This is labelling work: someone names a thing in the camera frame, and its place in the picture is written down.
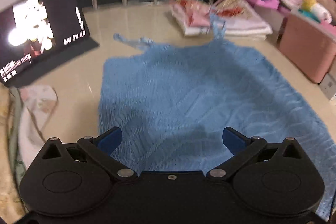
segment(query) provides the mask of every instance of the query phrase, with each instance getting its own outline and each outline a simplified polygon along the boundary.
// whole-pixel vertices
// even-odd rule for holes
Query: screw
[[[177,176],[175,176],[175,175],[169,175],[167,178],[168,178],[169,180],[176,180],[176,179],[177,179]]]
[[[131,169],[128,169],[128,168],[125,168],[125,169],[120,169],[118,172],[117,172],[118,176],[120,177],[123,177],[123,178],[127,178],[127,177],[130,177],[134,174],[134,171],[131,170]]]
[[[222,169],[212,169],[210,175],[215,178],[221,178],[226,175],[226,171]]]

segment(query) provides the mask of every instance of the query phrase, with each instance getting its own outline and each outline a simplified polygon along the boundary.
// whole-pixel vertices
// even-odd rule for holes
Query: blue fabric
[[[335,143],[263,55],[223,40],[220,30],[203,46],[178,48],[144,38],[139,45],[147,49],[142,55],[104,64],[99,131],[123,131],[113,158],[136,172],[207,172],[232,157],[222,142],[226,126],[268,142],[293,136],[324,179],[317,213],[328,218],[336,187]]]

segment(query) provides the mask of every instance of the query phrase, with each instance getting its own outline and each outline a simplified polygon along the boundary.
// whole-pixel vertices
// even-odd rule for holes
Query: image on screen
[[[76,0],[23,0],[0,13],[0,80],[88,36]]]

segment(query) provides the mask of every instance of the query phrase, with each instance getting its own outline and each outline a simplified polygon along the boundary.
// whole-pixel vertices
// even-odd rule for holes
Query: beige tabletop
[[[184,37],[169,15],[166,5],[100,8],[85,13],[91,37],[100,47],[87,52],[35,81],[50,85],[58,96],[58,106],[42,133],[45,139],[58,137],[62,142],[76,142],[83,136],[98,135],[98,103],[105,60],[115,56],[132,56],[141,51],[113,40],[119,32],[126,38],[152,38],[156,42],[179,47],[209,42],[210,35]],[[259,50],[300,92],[327,125],[336,140],[336,107],[318,85],[311,83],[271,43],[253,39],[230,39],[238,45]]]

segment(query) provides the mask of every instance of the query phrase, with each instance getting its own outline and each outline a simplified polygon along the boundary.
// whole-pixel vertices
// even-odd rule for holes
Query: blue garment
[[[209,44],[186,48],[142,39],[142,55],[105,62],[99,131],[123,131],[111,156],[138,173],[207,172],[232,157],[222,143],[227,126],[268,142],[292,136],[324,179],[317,213],[327,218],[336,145],[326,126],[260,52],[224,40],[223,32],[215,27]]]

